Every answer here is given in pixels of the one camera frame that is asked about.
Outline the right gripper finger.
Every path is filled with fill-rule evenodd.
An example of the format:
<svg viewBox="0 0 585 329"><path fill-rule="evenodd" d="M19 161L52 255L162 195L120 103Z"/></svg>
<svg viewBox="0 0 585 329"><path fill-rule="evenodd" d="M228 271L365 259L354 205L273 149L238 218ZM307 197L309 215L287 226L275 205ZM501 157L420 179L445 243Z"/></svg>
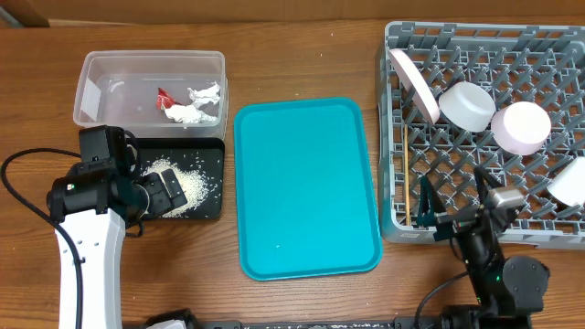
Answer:
<svg viewBox="0 0 585 329"><path fill-rule="evenodd" d="M473 175L480 204L484 207L485 211L487 211L489 214L492 214L494 207L489 206L486 202L488 190L491 188L502 187L503 185L481 166L476 166L474 168Z"/></svg>
<svg viewBox="0 0 585 329"><path fill-rule="evenodd" d="M418 226L436 227L439 217L446 215L446 208L437 191L425 175L420 179L419 210L416 218Z"/></svg>

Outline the white rice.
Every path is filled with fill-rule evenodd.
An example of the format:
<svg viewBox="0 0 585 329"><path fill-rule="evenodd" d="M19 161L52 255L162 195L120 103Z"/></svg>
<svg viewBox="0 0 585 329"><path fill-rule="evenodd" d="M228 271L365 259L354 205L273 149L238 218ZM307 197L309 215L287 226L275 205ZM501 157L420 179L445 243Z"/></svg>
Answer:
<svg viewBox="0 0 585 329"><path fill-rule="evenodd" d="M202 153L159 154L144 161L143 175L161 175L171 169L183 190L186 203L162 215L162 218L212 219L222 207L221 162L209 162Z"/></svg>

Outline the medium white bowl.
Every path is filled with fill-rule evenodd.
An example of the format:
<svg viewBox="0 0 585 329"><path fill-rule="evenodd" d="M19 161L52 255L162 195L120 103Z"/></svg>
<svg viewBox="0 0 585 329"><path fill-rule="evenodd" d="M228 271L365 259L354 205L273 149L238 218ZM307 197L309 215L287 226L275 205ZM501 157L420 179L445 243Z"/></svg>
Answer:
<svg viewBox="0 0 585 329"><path fill-rule="evenodd" d="M537 152L551 132L548 113L533 102L520 101L498 111L491 121L496 143L510 154Z"/></svg>

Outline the grey bowl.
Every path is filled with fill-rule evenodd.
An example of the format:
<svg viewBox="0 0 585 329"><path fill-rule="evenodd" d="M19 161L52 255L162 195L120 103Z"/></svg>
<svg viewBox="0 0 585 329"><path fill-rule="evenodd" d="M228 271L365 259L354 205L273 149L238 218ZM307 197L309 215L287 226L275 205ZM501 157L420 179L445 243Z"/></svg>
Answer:
<svg viewBox="0 0 585 329"><path fill-rule="evenodd" d="M483 132L496 111L490 94L467 81L458 82L445 91L438 103L449 121L472 133Z"/></svg>

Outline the small white cup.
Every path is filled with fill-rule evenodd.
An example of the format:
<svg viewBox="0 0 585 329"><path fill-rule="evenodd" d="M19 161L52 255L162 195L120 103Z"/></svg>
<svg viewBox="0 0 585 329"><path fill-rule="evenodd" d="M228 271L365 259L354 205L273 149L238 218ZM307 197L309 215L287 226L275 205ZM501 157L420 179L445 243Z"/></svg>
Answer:
<svg viewBox="0 0 585 329"><path fill-rule="evenodd" d="M548 192L569 207L584 205L584 158L568 164L547 187Z"/></svg>

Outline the white napkin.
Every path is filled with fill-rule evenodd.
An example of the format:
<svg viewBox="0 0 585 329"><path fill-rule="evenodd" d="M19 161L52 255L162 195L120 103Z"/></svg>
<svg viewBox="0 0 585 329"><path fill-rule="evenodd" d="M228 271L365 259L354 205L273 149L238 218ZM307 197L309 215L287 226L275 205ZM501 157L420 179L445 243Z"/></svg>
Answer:
<svg viewBox="0 0 585 329"><path fill-rule="evenodd" d="M211 115L202 110L208 105L218 105L220 100L220 86L214 82L203 90L187 89L191 103L188 105L174 105L170 109L162 111L165 116L177 123L199 124L215 122L217 115Z"/></svg>

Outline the red snack wrapper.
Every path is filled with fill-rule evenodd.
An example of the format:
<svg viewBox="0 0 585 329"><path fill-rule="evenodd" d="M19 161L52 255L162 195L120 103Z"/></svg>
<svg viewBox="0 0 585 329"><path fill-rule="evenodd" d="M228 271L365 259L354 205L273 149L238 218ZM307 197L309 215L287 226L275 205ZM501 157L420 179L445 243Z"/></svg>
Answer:
<svg viewBox="0 0 585 329"><path fill-rule="evenodd" d="M180 102L175 100L167 91L165 91L162 88L159 88L156 98L156 107L160 111L165 111L167 109L170 109L174 105L180 105Z"/></svg>

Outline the large white plate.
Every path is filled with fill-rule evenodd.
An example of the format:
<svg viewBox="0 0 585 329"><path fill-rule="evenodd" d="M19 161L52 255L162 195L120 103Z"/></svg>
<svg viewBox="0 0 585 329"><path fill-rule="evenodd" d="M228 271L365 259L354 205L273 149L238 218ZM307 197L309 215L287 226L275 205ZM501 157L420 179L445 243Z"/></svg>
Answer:
<svg viewBox="0 0 585 329"><path fill-rule="evenodd" d="M391 49L388 56L406 91L414 90L412 99L424 119L429 124L436 123L440 118L439 105L413 61L397 48Z"/></svg>

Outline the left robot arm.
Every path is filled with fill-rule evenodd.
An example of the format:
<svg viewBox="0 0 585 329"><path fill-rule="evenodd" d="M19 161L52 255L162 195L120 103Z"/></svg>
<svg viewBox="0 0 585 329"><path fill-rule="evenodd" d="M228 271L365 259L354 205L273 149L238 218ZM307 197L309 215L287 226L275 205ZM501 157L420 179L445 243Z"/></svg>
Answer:
<svg viewBox="0 0 585 329"><path fill-rule="evenodd" d="M122 244L133 226L186 204L175 173L142 175L136 138L102 125L79 133L80 162L48 192L60 252L58 325L120 328Z"/></svg>

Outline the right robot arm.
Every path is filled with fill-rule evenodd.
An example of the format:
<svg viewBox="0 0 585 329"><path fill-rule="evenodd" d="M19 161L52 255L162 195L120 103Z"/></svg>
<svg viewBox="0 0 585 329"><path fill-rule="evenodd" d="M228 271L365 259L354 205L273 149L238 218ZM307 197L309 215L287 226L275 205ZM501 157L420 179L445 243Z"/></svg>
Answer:
<svg viewBox="0 0 585 329"><path fill-rule="evenodd" d="M417 307L412 328L530 328L531 315L544 309L549 268L528 256L506 257L498 236L515 221L525 197L484 168L473 170L479 203L449 214L425 175L420 179L417 224L436 228L435 241L447 240L465 272L429 292ZM476 305L451 305L438 316L421 317L426 303L442 289L467 277Z"/></svg>

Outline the grey dishwasher rack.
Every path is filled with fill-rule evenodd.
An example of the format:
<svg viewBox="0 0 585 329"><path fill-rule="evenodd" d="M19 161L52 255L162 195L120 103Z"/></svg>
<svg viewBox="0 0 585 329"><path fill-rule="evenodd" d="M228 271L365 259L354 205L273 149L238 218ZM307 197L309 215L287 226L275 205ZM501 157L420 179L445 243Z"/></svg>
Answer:
<svg viewBox="0 0 585 329"><path fill-rule="evenodd" d="M510 154L490 131L471 133L439 119L428 124L392 67L398 48L413 61L434 96L458 82L474 83L497 108L532 101L552 129L534 154ZM506 243L541 249L582 249L584 208L569 207L547 190L575 158L584 155L584 30L582 27L400 22L386 25L377 54L380 129L378 212L382 237L429 244L433 229L418 226L420 179L427 176L450 213L479 201L476 166L518 188L525 202L500 235ZM411 225L405 223L403 125L408 125Z"/></svg>

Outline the black plastic tray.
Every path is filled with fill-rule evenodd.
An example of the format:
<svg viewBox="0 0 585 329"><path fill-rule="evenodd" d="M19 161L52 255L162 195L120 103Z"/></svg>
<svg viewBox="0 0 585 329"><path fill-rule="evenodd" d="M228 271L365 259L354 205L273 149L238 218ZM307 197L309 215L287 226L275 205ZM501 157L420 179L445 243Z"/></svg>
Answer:
<svg viewBox="0 0 585 329"><path fill-rule="evenodd" d="M138 140L142 159L142 173L144 161L159 154L171 154L173 158L177 154L202 153L203 158L211 162L219 160L222 169L220 173L224 178L225 144L218 138L140 138Z"/></svg>

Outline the clear plastic bin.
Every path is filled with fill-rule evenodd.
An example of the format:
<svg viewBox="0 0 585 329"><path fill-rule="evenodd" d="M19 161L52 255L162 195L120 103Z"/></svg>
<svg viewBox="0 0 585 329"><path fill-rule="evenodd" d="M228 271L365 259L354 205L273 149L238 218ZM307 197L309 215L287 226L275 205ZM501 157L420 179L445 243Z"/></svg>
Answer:
<svg viewBox="0 0 585 329"><path fill-rule="evenodd" d="M195 122L178 122L157 101L163 91L197 110ZM226 62L211 50L93 51L84 60L73 121L80 127L122 127L138 138L223 140L229 113Z"/></svg>

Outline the teal serving tray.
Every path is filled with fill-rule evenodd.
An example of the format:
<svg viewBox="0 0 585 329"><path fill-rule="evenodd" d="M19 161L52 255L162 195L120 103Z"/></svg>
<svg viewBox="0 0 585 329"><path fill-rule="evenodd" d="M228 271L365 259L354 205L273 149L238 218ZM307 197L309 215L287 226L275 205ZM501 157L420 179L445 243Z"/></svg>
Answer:
<svg viewBox="0 0 585 329"><path fill-rule="evenodd" d="M234 119L239 259L253 280L373 270L383 248L359 106L336 97Z"/></svg>

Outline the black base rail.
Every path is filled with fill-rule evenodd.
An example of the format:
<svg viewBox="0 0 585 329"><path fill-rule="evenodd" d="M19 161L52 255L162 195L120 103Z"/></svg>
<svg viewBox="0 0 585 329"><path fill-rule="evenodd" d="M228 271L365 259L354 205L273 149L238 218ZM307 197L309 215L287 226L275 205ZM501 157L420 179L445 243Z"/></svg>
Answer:
<svg viewBox="0 0 585 329"><path fill-rule="evenodd" d="M421 317L414 323L413 317L395 317L389 321L342 321L342 322L272 322L242 323L240 321L199 321L188 309L163 313L149 318L145 323L125 323L123 329L190 328L190 329L415 329L448 328L439 317Z"/></svg>

